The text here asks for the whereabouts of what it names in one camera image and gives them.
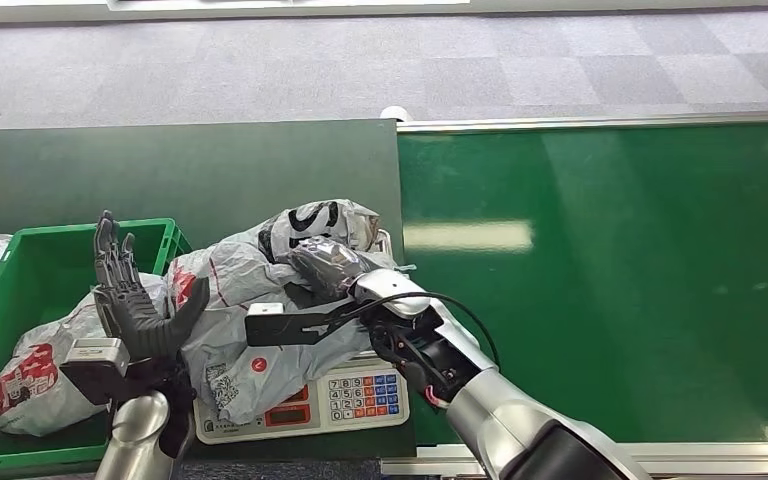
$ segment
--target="qr code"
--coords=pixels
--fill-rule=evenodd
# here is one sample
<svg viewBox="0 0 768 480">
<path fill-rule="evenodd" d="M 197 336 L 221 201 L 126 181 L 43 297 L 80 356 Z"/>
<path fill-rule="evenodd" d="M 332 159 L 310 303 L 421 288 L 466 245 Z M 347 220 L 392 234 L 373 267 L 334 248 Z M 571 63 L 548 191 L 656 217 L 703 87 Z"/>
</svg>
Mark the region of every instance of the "qr code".
<svg viewBox="0 0 768 480">
<path fill-rule="evenodd" d="M 210 383 L 214 380 L 216 380 L 219 375 L 222 375 L 223 373 L 228 371 L 228 366 L 224 363 L 218 363 L 216 365 L 211 365 L 207 367 L 204 371 L 205 376 L 207 377 L 207 383 Z"/>
<path fill-rule="evenodd" d="M 213 398 L 216 399 L 217 408 L 225 408 L 239 393 L 240 390 L 231 384 L 231 379 L 227 376 L 218 378 L 213 386 Z"/>
</svg>

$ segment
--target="green plastic bin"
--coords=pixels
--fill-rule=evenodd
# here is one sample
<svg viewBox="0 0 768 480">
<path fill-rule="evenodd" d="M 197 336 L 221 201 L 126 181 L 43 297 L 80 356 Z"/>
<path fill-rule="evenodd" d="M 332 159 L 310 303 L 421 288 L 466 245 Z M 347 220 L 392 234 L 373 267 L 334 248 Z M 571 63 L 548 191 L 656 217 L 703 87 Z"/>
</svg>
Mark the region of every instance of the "green plastic bin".
<svg viewBox="0 0 768 480">
<path fill-rule="evenodd" d="M 163 274 L 173 258 L 192 250 L 170 218 L 119 225 L 120 237 L 136 237 L 141 272 Z M 68 314 L 96 284 L 94 232 L 95 224 L 29 228 L 10 241 L 0 262 L 0 371 L 23 333 Z M 95 415 L 43 438 L 0 435 L 0 478 L 79 470 L 76 464 L 103 456 L 106 425 L 105 415 Z"/>
</svg>

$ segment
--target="red print on bag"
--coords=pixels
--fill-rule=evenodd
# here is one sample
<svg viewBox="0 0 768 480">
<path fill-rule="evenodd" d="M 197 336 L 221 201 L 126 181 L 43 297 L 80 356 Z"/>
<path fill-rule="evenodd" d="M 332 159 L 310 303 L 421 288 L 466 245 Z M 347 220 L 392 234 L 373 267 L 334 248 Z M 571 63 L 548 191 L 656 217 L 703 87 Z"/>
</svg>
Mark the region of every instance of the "red print on bag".
<svg viewBox="0 0 768 480">
<path fill-rule="evenodd" d="M 257 357 L 252 360 L 252 370 L 257 373 L 261 373 L 266 370 L 266 359 L 263 357 Z"/>
<path fill-rule="evenodd" d="M 0 377 L 0 415 L 48 391 L 57 381 L 51 345 L 33 345 L 33 351 L 10 373 Z"/>
<path fill-rule="evenodd" d="M 178 262 L 175 262 L 175 266 L 172 270 L 172 288 L 178 291 L 175 296 L 175 305 L 180 307 L 190 298 L 190 293 L 193 290 L 193 281 L 196 276 L 190 272 L 185 272 L 178 266 Z"/>
</svg>

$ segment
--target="scale keypad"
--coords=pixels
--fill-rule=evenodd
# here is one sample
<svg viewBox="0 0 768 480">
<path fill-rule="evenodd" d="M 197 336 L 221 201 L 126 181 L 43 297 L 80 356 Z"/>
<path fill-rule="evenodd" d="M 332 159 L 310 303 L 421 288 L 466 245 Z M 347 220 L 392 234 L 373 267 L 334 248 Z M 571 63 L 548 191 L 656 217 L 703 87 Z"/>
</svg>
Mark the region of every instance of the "scale keypad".
<svg viewBox="0 0 768 480">
<path fill-rule="evenodd" d="M 399 387 L 395 374 L 364 375 L 328 381 L 331 420 L 398 415 Z"/>
</svg>

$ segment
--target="digital scale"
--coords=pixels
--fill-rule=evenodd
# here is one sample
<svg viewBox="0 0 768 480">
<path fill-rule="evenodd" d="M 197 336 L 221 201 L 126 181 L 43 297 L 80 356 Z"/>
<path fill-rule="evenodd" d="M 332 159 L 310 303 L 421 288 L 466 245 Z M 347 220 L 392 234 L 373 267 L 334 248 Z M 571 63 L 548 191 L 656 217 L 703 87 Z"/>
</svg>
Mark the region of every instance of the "digital scale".
<svg viewBox="0 0 768 480">
<path fill-rule="evenodd" d="M 196 435 L 208 445 L 389 427 L 410 416 L 404 378 L 371 352 L 332 369 L 245 425 L 219 420 L 198 399 L 194 411 Z"/>
</svg>

